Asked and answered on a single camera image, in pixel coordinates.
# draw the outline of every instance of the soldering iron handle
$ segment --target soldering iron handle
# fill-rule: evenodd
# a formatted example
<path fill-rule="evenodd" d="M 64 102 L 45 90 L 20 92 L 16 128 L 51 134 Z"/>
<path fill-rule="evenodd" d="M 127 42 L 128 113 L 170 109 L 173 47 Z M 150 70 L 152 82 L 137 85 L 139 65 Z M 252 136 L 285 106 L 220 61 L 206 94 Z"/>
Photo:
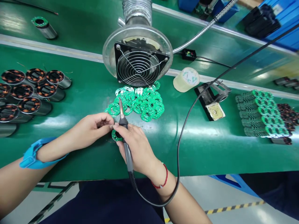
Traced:
<path fill-rule="evenodd" d="M 131 154 L 130 147 L 128 146 L 128 143 L 124 142 L 124 147 L 125 147 L 125 155 L 126 155 L 128 172 L 133 172 L 134 170 L 133 159 L 132 159 L 132 154 Z"/>
<path fill-rule="evenodd" d="M 126 129 L 128 129 L 128 124 L 129 123 L 128 123 L 128 120 L 126 118 L 121 118 L 119 120 L 119 125 L 125 127 Z M 128 172 L 133 172 L 134 168 L 133 168 L 133 160 L 132 160 L 130 147 L 128 146 L 128 144 L 126 143 L 124 138 L 123 138 L 122 141 L 123 141 L 124 147 L 125 147 L 125 155 L 126 155 Z"/>

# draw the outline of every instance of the metal hose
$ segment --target metal hose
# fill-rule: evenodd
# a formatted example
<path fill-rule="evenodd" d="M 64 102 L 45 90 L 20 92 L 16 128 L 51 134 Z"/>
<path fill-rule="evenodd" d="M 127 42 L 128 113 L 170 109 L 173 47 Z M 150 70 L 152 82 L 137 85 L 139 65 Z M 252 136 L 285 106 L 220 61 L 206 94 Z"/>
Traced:
<path fill-rule="evenodd" d="M 143 17 L 149 25 L 152 25 L 152 1 L 151 0 L 123 0 L 122 8 L 125 17 L 125 23 L 134 17 Z"/>
<path fill-rule="evenodd" d="M 237 2 L 238 0 L 231 0 L 230 3 L 211 21 L 209 22 L 205 28 L 203 28 L 195 37 L 193 37 L 191 40 L 189 40 L 187 43 L 185 43 L 184 45 L 176 48 L 173 50 L 173 53 L 177 53 L 181 50 L 183 50 L 184 48 L 186 48 L 188 45 L 192 44 L 198 37 L 200 37 L 204 32 L 206 32 L 212 25 L 214 25 L 214 23 L 219 20 L 225 13 L 227 13 L 227 11 L 229 11 L 234 4 Z"/>

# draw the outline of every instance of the fan grille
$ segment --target fan grille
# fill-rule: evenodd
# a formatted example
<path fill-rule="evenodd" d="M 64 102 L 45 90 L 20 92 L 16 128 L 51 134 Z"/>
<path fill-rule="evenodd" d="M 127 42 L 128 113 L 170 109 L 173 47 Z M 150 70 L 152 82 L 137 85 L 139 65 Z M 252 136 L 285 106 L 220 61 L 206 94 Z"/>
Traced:
<path fill-rule="evenodd" d="M 117 74 L 121 82 L 132 86 L 151 86 L 160 74 L 159 60 L 154 53 L 132 49 L 118 59 Z"/>

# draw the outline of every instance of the blue bin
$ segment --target blue bin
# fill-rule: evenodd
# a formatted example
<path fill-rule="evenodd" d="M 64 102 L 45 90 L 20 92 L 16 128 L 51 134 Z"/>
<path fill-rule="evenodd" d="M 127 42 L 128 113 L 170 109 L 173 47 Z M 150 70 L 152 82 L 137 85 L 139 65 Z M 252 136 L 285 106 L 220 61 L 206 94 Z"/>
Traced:
<path fill-rule="evenodd" d="M 214 9 L 212 11 L 213 16 L 217 16 L 219 12 L 224 9 L 224 7 L 228 4 L 229 2 L 223 2 L 223 0 L 219 0 L 216 5 L 214 6 Z M 239 8 L 234 5 L 226 14 L 224 14 L 219 20 L 219 23 L 225 23 L 228 21 L 236 12 L 239 11 Z"/>
<path fill-rule="evenodd" d="M 270 41 L 299 23 L 299 0 L 266 0 L 260 4 L 270 5 L 276 13 L 281 28 L 266 37 Z M 275 44 L 293 51 L 299 50 L 299 28 L 279 39 Z"/>
<path fill-rule="evenodd" d="M 192 12 L 195 9 L 199 0 L 178 0 L 178 7 L 186 12 Z"/>

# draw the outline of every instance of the blue chair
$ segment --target blue chair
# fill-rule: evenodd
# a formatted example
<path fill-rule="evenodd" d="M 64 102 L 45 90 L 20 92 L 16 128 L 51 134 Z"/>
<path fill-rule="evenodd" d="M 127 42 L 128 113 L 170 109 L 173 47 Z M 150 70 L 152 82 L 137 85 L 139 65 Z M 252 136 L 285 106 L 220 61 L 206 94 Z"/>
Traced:
<path fill-rule="evenodd" d="M 244 182 L 244 180 L 240 177 L 239 174 L 230 174 L 230 176 L 232 178 L 234 178 L 236 182 L 234 182 L 230 179 L 227 179 L 225 176 L 226 175 L 210 175 L 210 177 L 212 177 L 216 180 L 219 180 L 227 185 L 230 185 L 231 187 L 234 187 L 240 191 L 243 191 L 247 194 L 250 194 L 252 196 L 259 198 L 259 196 L 253 190 L 251 190 L 251 188 Z"/>

